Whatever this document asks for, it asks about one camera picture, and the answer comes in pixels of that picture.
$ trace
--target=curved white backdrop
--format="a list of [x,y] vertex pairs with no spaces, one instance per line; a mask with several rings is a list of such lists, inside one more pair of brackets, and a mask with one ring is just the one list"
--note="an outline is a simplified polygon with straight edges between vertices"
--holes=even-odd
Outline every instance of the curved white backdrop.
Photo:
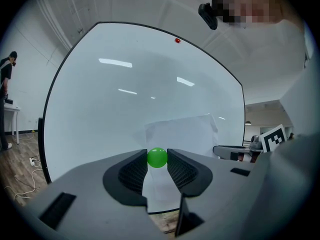
[[74,47],[44,118],[52,181],[76,166],[145,149],[144,127],[158,121],[211,114],[219,145],[243,144],[242,86],[212,57],[175,38],[140,25],[99,23]]

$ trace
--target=ceiling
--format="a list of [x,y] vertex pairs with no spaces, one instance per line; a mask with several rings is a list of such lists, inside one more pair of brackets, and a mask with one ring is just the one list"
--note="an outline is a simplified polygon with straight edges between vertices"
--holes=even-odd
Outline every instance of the ceiling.
[[[99,21],[145,24],[183,37],[227,67],[242,83],[245,98],[246,91],[266,97],[263,92],[271,88],[270,82],[283,85],[287,76],[294,79],[301,72],[305,46],[296,26],[282,21],[240,29],[219,22],[217,30],[211,30],[198,15],[199,5],[210,1],[38,0],[38,4],[67,49]],[[277,92],[287,89],[285,86]],[[255,97],[252,100],[256,102],[259,99]]]
[[272,100],[267,102],[255,103],[245,106],[245,112],[260,112],[260,111],[270,111],[270,110],[282,110],[284,107],[281,105],[279,100]]

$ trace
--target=ceiling light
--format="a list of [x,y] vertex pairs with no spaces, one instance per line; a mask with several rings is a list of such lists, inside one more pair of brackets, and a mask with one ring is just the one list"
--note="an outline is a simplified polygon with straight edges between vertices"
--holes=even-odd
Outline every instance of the ceiling light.
[[117,65],[117,66],[123,66],[123,67],[127,67],[127,68],[132,68],[132,64],[129,62],[123,62],[120,60],[114,60],[114,59],[107,59],[107,58],[100,58],[99,61],[101,63],[105,63],[105,64],[112,64],[112,65]]
[[135,94],[137,95],[136,92],[133,92],[133,91],[129,91],[129,90],[122,90],[122,89],[118,89],[120,92],[124,92],[124,93],[128,93],[128,94]]
[[183,84],[185,84],[187,86],[194,86],[195,85],[193,82],[189,82],[189,81],[187,81],[187,80],[185,80],[185,79],[183,79],[181,77],[177,77],[176,81],[180,82],[180,83],[183,83]]

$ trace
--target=black pants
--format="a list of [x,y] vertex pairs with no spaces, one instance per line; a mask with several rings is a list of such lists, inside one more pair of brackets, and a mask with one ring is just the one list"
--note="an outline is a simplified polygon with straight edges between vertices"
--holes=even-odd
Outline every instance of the black pants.
[[8,149],[8,142],[5,134],[5,100],[0,98],[0,139],[2,149]]

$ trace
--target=white table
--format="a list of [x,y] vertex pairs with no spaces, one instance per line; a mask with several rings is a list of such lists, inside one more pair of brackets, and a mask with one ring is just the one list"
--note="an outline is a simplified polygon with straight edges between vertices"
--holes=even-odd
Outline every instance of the white table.
[[19,144],[18,112],[20,111],[20,107],[17,105],[17,103],[13,103],[13,104],[4,103],[4,111],[13,112],[12,122],[11,122],[11,131],[12,131],[12,136],[14,136],[16,132],[16,143]]

